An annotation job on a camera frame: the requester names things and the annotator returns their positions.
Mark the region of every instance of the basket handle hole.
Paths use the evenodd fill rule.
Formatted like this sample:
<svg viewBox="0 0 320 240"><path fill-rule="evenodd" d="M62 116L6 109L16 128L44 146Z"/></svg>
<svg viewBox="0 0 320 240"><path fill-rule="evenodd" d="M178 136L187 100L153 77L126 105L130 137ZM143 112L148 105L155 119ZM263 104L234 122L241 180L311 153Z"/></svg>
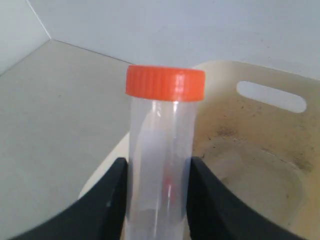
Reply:
<svg viewBox="0 0 320 240"><path fill-rule="evenodd" d="M248 99L300 114L307 109L306 100L298 95L249 81L240 81L237 92Z"/></svg>

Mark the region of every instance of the beige plastic basket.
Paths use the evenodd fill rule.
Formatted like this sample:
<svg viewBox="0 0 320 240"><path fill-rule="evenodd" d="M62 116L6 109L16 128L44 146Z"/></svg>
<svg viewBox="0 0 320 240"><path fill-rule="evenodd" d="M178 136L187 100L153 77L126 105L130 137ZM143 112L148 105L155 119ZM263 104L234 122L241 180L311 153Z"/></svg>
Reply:
<svg viewBox="0 0 320 240"><path fill-rule="evenodd" d="M242 164L222 181L246 204L278 225L310 240L320 238L320 82L240 62L196 66L206 72L193 154L212 171L219 156L234 151ZM237 92L247 81L302 97L306 110L294 113ZM128 134L91 176L80 196L116 157L128 158Z"/></svg>

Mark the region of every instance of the clear plastic tube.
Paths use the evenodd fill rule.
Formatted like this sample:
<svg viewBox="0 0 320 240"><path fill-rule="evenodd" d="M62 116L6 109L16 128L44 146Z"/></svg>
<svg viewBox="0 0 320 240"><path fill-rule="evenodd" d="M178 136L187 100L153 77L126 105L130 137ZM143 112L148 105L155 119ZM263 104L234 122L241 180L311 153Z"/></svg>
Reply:
<svg viewBox="0 0 320 240"><path fill-rule="evenodd" d="M126 240L182 240L196 102L132 98Z"/></svg>

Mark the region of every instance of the black holder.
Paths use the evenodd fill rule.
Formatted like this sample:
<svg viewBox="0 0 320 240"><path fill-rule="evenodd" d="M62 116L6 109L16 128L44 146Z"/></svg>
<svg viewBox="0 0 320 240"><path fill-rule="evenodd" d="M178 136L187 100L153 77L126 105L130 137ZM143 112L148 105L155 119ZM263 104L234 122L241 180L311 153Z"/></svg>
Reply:
<svg viewBox="0 0 320 240"><path fill-rule="evenodd" d="M118 158L81 199L11 240L119 240L127 178L128 164ZM303 240L248 207L197 157L191 159L186 212L192 240Z"/></svg>

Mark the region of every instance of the orange cap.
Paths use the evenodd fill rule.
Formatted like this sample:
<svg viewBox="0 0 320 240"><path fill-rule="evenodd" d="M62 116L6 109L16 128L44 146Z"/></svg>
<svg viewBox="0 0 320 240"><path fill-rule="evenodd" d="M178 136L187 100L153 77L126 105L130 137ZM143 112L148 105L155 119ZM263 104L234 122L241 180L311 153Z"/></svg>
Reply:
<svg viewBox="0 0 320 240"><path fill-rule="evenodd" d="M144 99L194 102L204 99L205 72L196 69L130 65L125 93Z"/></svg>

